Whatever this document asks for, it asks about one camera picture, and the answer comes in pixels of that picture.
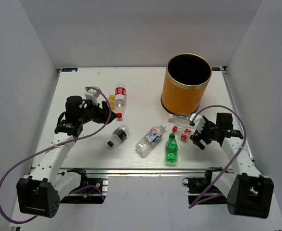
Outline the blue orange label bottle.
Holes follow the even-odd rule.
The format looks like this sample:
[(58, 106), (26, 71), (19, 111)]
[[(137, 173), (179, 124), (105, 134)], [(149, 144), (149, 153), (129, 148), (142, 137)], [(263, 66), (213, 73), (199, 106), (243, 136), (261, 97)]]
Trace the blue orange label bottle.
[(143, 138), (135, 145), (135, 150), (145, 157), (153, 147), (159, 143), (166, 129), (166, 125), (152, 127)]

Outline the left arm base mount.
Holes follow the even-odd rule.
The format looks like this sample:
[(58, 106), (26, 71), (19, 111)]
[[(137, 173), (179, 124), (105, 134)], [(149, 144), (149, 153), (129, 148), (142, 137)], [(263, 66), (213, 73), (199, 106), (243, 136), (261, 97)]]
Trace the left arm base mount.
[(55, 180), (62, 204), (102, 204), (106, 199), (106, 187), (106, 178), (88, 174), (82, 168), (60, 171)]

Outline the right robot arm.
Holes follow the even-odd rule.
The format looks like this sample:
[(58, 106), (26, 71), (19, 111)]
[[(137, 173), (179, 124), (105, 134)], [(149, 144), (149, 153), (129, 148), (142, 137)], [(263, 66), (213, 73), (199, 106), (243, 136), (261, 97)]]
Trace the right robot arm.
[(231, 215), (266, 219), (270, 213), (273, 196), (273, 181), (263, 176), (254, 165), (247, 150), (244, 137), (233, 128), (230, 113), (217, 113), (216, 121), (192, 114), (190, 125), (195, 128), (190, 140), (201, 150), (212, 141), (217, 142), (226, 153), (226, 167), (210, 167), (205, 172), (204, 189), (192, 206), (204, 202), (207, 192), (219, 192), (225, 196)]

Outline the green soda bottle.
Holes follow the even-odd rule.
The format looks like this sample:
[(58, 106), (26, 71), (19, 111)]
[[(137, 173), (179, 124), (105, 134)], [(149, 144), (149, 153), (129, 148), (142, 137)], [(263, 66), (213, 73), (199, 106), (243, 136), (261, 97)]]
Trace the green soda bottle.
[(178, 145), (174, 133), (169, 135), (165, 143), (165, 161), (169, 165), (173, 165), (178, 161)]

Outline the small red label bottle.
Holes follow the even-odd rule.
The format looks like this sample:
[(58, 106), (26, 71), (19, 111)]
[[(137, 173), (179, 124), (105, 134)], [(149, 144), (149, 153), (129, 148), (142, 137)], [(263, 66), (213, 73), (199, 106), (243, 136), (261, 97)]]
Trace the small red label bottle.
[(194, 130), (190, 128), (182, 128), (178, 126), (173, 126), (172, 132), (177, 134), (181, 141), (187, 142), (188, 138), (193, 134)]

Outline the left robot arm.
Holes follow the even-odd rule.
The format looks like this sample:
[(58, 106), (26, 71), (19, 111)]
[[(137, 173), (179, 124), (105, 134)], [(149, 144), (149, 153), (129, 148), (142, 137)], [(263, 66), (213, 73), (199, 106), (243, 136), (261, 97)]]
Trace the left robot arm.
[(50, 150), (44, 153), (39, 165), (27, 178), (17, 182), (17, 197), (21, 213), (52, 218), (60, 201), (73, 190), (84, 192), (88, 188), (85, 171), (76, 168), (58, 177), (59, 170), (77, 138), (88, 122), (108, 124), (117, 115), (106, 101), (95, 104), (80, 96), (66, 99), (65, 111), (59, 116)]

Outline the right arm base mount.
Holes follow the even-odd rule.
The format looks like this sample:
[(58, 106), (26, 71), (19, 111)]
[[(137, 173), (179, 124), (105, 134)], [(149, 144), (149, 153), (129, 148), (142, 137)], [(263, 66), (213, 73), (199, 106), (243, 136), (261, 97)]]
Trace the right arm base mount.
[[(206, 187), (211, 183), (213, 173), (221, 172), (221, 167), (210, 167), (205, 171), (203, 177), (188, 176), (183, 178), (183, 186), (188, 188), (188, 203), (191, 205), (196, 198), (206, 189)], [(214, 197), (211, 200), (200, 202), (200, 205), (225, 205), (227, 204), (227, 199), (221, 194), (220, 190), (216, 186), (211, 186), (211, 188), (200, 198), (201, 200), (207, 199), (209, 197)]]

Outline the black label clear bottle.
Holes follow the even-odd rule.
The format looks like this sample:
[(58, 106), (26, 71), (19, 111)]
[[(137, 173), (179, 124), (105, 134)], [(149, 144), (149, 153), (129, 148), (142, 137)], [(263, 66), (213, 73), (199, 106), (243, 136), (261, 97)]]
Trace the black label clear bottle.
[(110, 148), (119, 146), (123, 141), (125, 141), (130, 135), (130, 129), (126, 125), (120, 125), (111, 134), (110, 140), (107, 145)]

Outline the clear unlabelled bottle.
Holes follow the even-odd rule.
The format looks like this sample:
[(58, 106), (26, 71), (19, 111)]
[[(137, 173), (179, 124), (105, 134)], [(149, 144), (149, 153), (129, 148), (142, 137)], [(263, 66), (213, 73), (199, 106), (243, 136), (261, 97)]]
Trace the clear unlabelled bottle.
[(169, 122), (179, 127), (189, 126), (192, 115), (193, 114), (169, 114)]

